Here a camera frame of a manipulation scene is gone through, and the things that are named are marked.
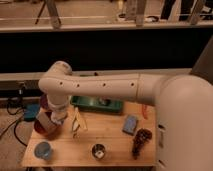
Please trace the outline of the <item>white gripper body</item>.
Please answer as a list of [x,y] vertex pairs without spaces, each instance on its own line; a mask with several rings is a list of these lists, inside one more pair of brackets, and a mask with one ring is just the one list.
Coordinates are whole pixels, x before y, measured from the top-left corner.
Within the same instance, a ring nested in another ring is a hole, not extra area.
[[56,114],[65,112],[69,106],[69,97],[67,95],[48,94],[47,101],[49,108]]

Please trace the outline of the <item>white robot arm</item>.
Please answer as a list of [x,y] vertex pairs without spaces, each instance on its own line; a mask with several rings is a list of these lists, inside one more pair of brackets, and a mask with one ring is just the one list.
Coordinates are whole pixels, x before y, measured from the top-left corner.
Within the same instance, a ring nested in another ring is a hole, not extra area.
[[156,171],[213,171],[213,84],[195,75],[127,74],[78,77],[63,61],[39,80],[58,112],[69,97],[92,96],[155,107]]

